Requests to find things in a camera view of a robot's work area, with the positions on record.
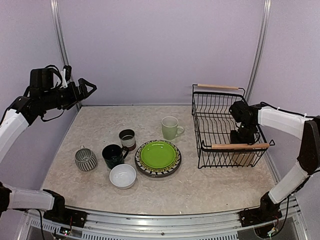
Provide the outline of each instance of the light green mug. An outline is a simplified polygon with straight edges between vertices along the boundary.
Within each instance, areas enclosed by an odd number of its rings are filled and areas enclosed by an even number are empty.
[[[179,121],[174,116],[166,116],[161,121],[161,129],[163,137],[172,140],[185,132],[182,126],[178,126]]]

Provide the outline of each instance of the striped cup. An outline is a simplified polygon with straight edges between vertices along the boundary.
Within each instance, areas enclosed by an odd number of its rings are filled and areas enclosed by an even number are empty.
[[[97,166],[97,157],[93,151],[85,146],[82,147],[75,153],[74,161],[81,171],[88,172]]]

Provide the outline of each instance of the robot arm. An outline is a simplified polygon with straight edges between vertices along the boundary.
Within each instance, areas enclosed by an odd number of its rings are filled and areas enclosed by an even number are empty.
[[[248,106],[242,101],[235,102],[229,111],[235,121],[241,123],[239,129],[230,134],[233,144],[254,144],[253,134],[257,131],[258,124],[291,134],[301,140],[297,162],[275,187],[262,196],[260,207],[240,212],[243,227],[281,218],[280,203],[302,188],[320,167],[320,116],[308,117],[265,103]]]
[[[54,86],[54,74],[60,83]],[[16,139],[29,127],[36,118],[43,122],[48,110],[69,110],[81,100],[89,97],[97,87],[80,78],[79,86],[72,81],[71,67],[64,66],[61,72],[57,67],[49,65],[45,68],[33,69],[30,73],[30,85],[23,96],[19,96],[6,110],[0,121],[0,163]],[[2,184],[0,182],[0,216],[8,209],[45,210],[44,217],[56,222],[70,221],[70,216],[77,215],[85,219],[83,212],[65,208],[65,199],[50,190],[28,190]]]

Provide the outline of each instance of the mug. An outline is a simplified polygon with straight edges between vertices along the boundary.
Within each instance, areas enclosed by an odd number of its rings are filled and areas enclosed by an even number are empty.
[[[163,137],[172,140],[185,132],[182,126],[178,126],[179,121],[174,116],[166,116],[161,121],[161,129]]]
[[[130,151],[136,148],[135,132],[131,129],[122,130],[119,133],[119,138],[123,147],[127,147]]]
[[[76,166],[84,172],[91,171],[98,164],[97,157],[94,152],[85,148],[83,145],[81,146],[81,149],[75,153],[74,161]]]
[[[129,150],[126,146],[121,148],[116,144],[111,144],[103,149],[102,157],[107,167],[113,169],[115,166],[125,163],[125,158],[128,153]]]

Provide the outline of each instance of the white bowl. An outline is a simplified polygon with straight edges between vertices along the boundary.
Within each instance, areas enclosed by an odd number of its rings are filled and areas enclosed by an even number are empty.
[[[136,177],[136,170],[128,164],[115,166],[109,174],[111,183],[118,189],[131,188],[135,184]]]

